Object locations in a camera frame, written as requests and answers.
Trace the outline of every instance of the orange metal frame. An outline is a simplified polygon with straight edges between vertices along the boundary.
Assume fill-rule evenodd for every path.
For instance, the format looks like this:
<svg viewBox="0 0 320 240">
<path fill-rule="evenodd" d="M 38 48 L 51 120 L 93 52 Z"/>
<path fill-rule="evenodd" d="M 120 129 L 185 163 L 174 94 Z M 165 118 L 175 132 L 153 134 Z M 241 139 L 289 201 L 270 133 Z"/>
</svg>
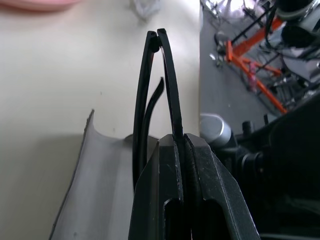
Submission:
<svg viewBox="0 0 320 240">
<path fill-rule="evenodd" d="M 272 22 L 271 29 L 274 31 L 279 28 L 281 24 L 282 21 L 276 18 Z M 238 68 L 242 69 L 249 78 L 252 77 L 253 74 L 248 67 L 249 64 L 254 64 L 256 67 L 262 67 L 263 65 L 259 62 L 252 61 L 246 57 L 243 57 L 242 55 L 248 52 L 253 45 L 264 39 L 264 37 L 265 28 L 261 28 L 250 39 L 241 42 L 235 47 L 232 47 L 231 41 L 228 41 L 226 43 L 226 61 L 228 63 L 233 63 Z M 282 74 L 280 69 L 271 66 L 265 66 L 264 69 L 272 72 L 274 76 L 280 76 Z M 261 92 L 263 92 L 267 96 L 267 98 L 276 106 L 276 108 L 280 110 L 280 112 L 284 114 L 287 112 L 287 110 L 282 106 L 281 102 L 279 102 L 279 100 L 266 88 L 266 86 L 259 79 L 256 79 L 256 85 L 261 90 Z"/>
</svg>

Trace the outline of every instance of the white table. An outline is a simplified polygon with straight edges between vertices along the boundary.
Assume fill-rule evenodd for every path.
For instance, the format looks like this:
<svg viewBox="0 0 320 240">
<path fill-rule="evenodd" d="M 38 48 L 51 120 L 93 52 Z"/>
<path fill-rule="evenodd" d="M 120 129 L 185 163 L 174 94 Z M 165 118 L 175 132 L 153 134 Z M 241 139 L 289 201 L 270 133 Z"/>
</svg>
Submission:
<svg viewBox="0 0 320 240">
<path fill-rule="evenodd" d="M 85 0 L 58 13 L 0 8 L 0 239 L 43 240 L 66 192 L 86 119 L 124 138 L 133 131 L 148 30 L 170 40 L 184 131 L 198 134 L 199 2 L 164 0 L 143 22 L 128 0 Z M 163 76 L 156 54 L 150 92 Z M 150 134 L 170 133 L 164 94 Z"/>
</svg>

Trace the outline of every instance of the gray carpet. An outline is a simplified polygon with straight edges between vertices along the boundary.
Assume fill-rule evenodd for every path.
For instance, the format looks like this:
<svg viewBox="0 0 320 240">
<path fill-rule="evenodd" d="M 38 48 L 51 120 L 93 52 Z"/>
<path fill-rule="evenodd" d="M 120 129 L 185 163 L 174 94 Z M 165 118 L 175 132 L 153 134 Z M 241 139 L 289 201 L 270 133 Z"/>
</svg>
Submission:
<svg viewBox="0 0 320 240">
<path fill-rule="evenodd" d="M 217 20 L 207 10 L 203 11 L 203 27 L 200 32 L 200 113 L 220 115 L 236 134 L 242 132 L 244 121 L 251 120 L 256 128 L 262 127 L 264 114 L 273 113 L 275 108 L 266 97 L 257 97 L 247 90 L 245 77 L 238 68 L 227 63 L 218 68 L 209 54 L 216 54 L 214 35 L 217 31 L 223 30 L 233 37 L 251 22 L 251 19 L 246 18 L 233 26 L 223 23 L 217 28 L 214 27 L 218 24 Z M 251 36 L 256 29 L 253 28 L 248 35 Z M 270 57 L 263 55 L 263 59 L 260 59 L 254 49 L 249 54 L 262 63 Z"/>
</svg>

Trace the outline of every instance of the black machine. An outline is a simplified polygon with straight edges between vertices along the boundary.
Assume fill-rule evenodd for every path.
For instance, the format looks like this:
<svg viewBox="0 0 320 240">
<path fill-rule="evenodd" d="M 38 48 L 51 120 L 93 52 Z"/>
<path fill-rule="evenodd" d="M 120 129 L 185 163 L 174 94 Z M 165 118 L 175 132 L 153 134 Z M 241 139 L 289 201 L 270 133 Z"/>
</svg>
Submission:
<svg viewBox="0 0 320 240">
<path fill-rule="evenodd" d="M 153 108 L 164 80 L 147 95 L 153 56 L 161 49 L 172 134 L 147 159 Z M 184 134 L 169 40 L 147 33 L 133 130 L 134 201 L 129 240 L 320 238 L 320 95 L 219 147 Z"/>
</svg>

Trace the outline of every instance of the plastic bag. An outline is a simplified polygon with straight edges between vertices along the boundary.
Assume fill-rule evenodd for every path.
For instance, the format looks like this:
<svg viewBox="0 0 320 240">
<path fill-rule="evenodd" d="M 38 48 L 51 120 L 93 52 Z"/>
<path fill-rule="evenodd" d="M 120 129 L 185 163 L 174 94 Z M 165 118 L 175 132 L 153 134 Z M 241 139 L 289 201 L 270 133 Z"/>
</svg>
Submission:
<svg viewBox="0 0 320 240">
<path fill-rule="evenodd" d="M 161 8 L 162 0 L 133 0 L 135 10 L 139 16 L 146 20 Z"/>
</svg>

